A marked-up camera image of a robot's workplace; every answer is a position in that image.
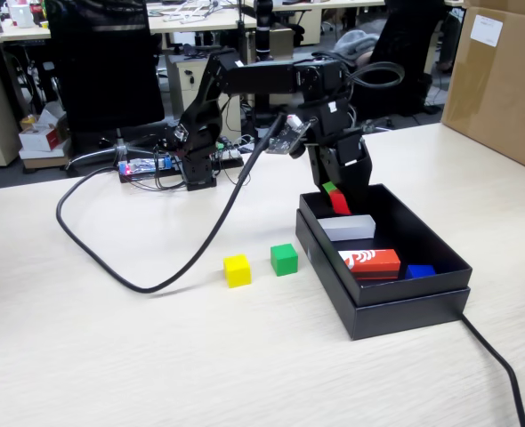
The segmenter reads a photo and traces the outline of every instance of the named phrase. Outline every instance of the green cube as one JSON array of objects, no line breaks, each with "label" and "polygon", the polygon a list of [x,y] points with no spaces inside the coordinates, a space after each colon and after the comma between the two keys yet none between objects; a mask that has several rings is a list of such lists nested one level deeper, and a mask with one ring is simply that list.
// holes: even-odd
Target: green cube
[{"label": "green cube", "polygon": [[289,243],[271,248],[271,264],[277,276],[296,273],[298,271],[298,254]]}]

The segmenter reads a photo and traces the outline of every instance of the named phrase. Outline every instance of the wires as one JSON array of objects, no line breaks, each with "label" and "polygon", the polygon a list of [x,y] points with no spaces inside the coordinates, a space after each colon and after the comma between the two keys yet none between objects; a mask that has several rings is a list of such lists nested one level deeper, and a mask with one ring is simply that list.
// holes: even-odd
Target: wires
[{"label": "wires", "polygon": [[225,109],[227,109],[227,114],[225,115],[225,124],[227,125],[227,128],[230,130],[230,131],[233,131],[233,132],[241,132],[241,131],[238,131],[236,129],[231,129],[230,126],[229,126],[229,104],[230,104],[230,99],[232,98],[232,96],[229,95],[229,99],[227,100],[227,102],[225,102],[223,104],[223,106],[221,107],[221,115],[223,114],[223,111]]},{"label": "wires", "polygon": [[164,185],[162,185],[162,183],[159,180],[159,146],[158,145],[154,147],[154,166],[156,167],[156,170],[154,171],[154,182],[156,183],[156,187],[160,191],[167,191],[170,189],[179,189],[183,187],[184,185],[186,185],[185,181],[179,182],[175,185],[170,185],[168,187],[165,187]]},{"label": "wires", "polygon": [[350,119],[351,119],[351,128],[353,129],[353,128],[355,128],[355,124],[358,121],[358,113],[355,111],[355,108],[350,103],[348,103],[348,108],[353,113],[352,114],[352,113],[350,113],[350,111],[348,111],[348,116],[350,116]]},{"label": "wires", "polygon": [[65,224],[65,221],[63,221],[61,216],[62,207],[67,201],[67,199],[70,197],[71,194],[75,192],[76,189],[78,189],[81,185],[83,185],[85,182],[90,180],[94,175],[97,175],[99,173],[105,173],[108,171],[115,171],[115,166],[107,166],[102,167],[101,169],[98,169],[92,173],[89,173],[86,175],[86,177],[82,178],[81,180],[75,182],[73,186],[65,193],[65,195],[59,200],[59,203],[57,204],[57,210],[56,210],[56,217],[57,222],[59,225],[63,228],[63,230],[69,235],[70,238],[73,239],[73,241],[81,247],[87,254],[89,254],[103,269],[105,269],[110,276],[115,278],[118,282],[120,282],[121,285],[127,287],[131,291],[137,292],[139,294],[153,294],[157,291],[161,291],[162,289],[170,286],[173,282],[175,282],[178,278],[183,276],[192,266],[196,263],[196,261],[201,257],[203,252],[207,249],[207,247],[211,244],[215,236],[217,235],[217,232],[221,228],[222,224],[224,223],[225,219],[227,218],[227,215],[229,214],[230,209],[233,207],[233,204],[235,203],[235,200],[237,199],[238,193],[241,190],[241,187],[243,185],[243,182],[245,182],[246,177],[251,172],[251,169],[253,169],[254,163],[256,162],[257,158],[263,153],[263,151],[266,150],[266,148],[269,146],[269,140],[271,137],[275,136],[279,130],[282,128],[286,121],[286,116],[284,114],[280,114],[277,119],[274,121],[274,123],[271,126],[271,129],[264,135],[264,137],[261,139],[261,141],[257,144],[257,146],[254,148],[253,154],[246,162],[245,167],[241,171],[241,173],[238,176],[238,182],[237,186],[231,193],[229,197],[229,201],[227,202],[227,205],[224,207],[223,212],[221,213],[221,216],[217,220],[217,223],[214,225],[213,229],[207,236],[205,242],[199,247],[199,249],[195,252],[195,254],[190,258],[189,261],[183,265],[175,274],[173,274],[170,278],[163,281],[162,283],[152,286],[152,287],[139,287],[137,285],[134,285],[133,283],[129,282],[122,276],[120,276],[118,273],[116,273],[105,261],[102,260],[102,258],[97,255],[90,247],[85,245],[83,241],[78,238],[75,233],[71,231],[71,229]]},{"label": "wires", "polygon": [[[245,140],[245,137],[246,137],[246,136],[249,136],[249,137],[250,137],[250,135],[242,135],[242,136],[239,136],[239,137],[235,140],[235,142],[233,142],[232,145],[228,146],[227,149],[219,150],[219,151],[215,154],[215,155],[216,155],[216,159],[219,160],[219,162],[218,162],[218,164],[219,164],[219,171],[217,171],[217,173],[216,173],[215,176],[218,176],[219,173],[221,173],[221,170],[223,170],[223,171],[225,172],[225,175],[227,176],[227,179],[228,179],[229,181],[231,181],[231,183],[232,183],[233,185],[235,185],[235,186],[238,184],[238,182],[234,182],[234,181],[231,179],[231,177],[229,176],[229,174],[227,173],[227,169],[225,168],[225,166],[224,166],[224,164],[223,164],[222,157],[223,157],[223,154],[224,154],[225,152],[227,152],[227,153],[229,153],[229,157],[230,157],[230,159],[232,159],[232,160],[240,160],[240,158],[235,158],[235,157],[233,157],[233,155],[232,155],[232,151],[235,149],[235,146],[237,145],[237,141],[244,141],[244,142],[248,143],[248,141]],[[243,186],[246,187],[246,186],[249,184],[250,181],[251,181],[251,174],[249,173],[249,175],[248,175],[248,181],[245,182],[245,183],[243,184]]]},{"label": "wires", "polygon": [[520,426],[525,427],[525,410],[523,407],[523,401],[521,400],[521,394],[520,394],[520,386],[518,385],[518,378],[515,375],[515,372],[513,371],[512,367],[508,362],[505,361],[505,359],[498,353],[496,350],[494,350],[494,347],[486,341],[486,339],[478,332],[478,330],[474,327],[472,323],[466,318],[466,316],[463,314],[460,318],[466,327],[472,332],[472,334],[476,337],[476,339],[484,346],[486,350],[498,361],[500,365],[505,369],[505,371],[508,373],[508,376],[510,377],[510,384],[512,385],[512,394],[513,394],[513,401],[515,403],[515,409],[518,413],[518,419],[520,420]]}]

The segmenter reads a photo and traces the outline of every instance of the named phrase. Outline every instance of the white cable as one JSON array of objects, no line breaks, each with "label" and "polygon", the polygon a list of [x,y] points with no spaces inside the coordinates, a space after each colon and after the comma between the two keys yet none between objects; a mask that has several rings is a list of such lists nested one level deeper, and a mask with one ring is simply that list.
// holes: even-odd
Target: white cable
[{"label": "white cable", "polygon": [[238,143],[239,141],[243,141],[245,144],[249,144],[253,141],[253,137],[251,135],[241,135],[233,142],[233,147],[240,145]]}]

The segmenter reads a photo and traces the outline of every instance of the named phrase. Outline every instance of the box lid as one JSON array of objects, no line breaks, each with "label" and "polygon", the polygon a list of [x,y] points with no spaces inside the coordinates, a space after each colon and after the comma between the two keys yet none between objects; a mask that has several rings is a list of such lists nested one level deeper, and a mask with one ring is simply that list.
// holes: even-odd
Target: box lid
[{"label": "box lid", "polygon": [[468,7],[483,7],[525,15],[525,0],[465,0],[464,2]]}]

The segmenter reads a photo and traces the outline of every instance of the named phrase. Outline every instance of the open box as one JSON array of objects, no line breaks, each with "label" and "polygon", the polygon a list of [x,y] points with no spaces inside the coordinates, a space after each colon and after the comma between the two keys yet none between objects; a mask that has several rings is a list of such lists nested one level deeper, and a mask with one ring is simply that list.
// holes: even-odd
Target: open box
[{"label": "open box", "polygon": [[[296,236],[354,340],[459,320],[472,268],[384,185],[372,185],[363,212],[372,239],[332,242],[318,219],[338,216],[320,193],[302,194]],[[338,251],[394,249],[397,280],[357,280]],[[431,264],[436,276],[404,279],[409,264]]]}]

